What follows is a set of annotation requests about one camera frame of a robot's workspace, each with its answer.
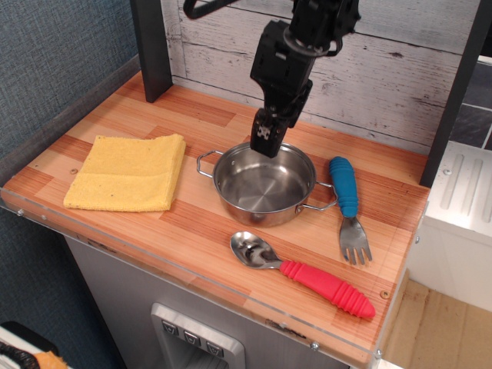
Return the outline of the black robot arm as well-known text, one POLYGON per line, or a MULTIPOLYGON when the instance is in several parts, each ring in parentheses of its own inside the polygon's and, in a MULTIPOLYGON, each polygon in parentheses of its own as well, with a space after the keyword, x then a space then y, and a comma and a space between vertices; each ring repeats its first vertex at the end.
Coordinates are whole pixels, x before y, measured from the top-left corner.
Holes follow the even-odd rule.
POLYGON ((252 150, 278 155, 311 93, 315 59, 337 55, 360 19, 357 1, 295 1, 290 23, 272 20, 265 26, 251 69, 264 93, 252 125, 252 150))

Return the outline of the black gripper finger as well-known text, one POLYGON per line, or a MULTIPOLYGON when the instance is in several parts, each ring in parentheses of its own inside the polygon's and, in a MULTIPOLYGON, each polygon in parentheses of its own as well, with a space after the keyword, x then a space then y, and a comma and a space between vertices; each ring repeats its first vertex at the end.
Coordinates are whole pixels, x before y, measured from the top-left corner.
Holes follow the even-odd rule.
POLYGON ((286 131, 288 122, 260 108, 253 120, 250 148, 266 157, 275 158, 286 131))

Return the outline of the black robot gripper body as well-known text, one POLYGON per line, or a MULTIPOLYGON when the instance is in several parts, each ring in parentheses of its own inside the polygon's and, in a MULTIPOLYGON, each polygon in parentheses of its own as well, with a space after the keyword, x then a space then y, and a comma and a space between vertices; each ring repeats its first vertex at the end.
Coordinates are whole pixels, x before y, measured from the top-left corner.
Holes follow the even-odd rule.
POLYGON ((309 79, 314 59, 290 48, 284 40, 289 24, 270 21, 258 42, 251 78, 264 93, 264 108, 292 128, 298 121, 312 89, 309 79))

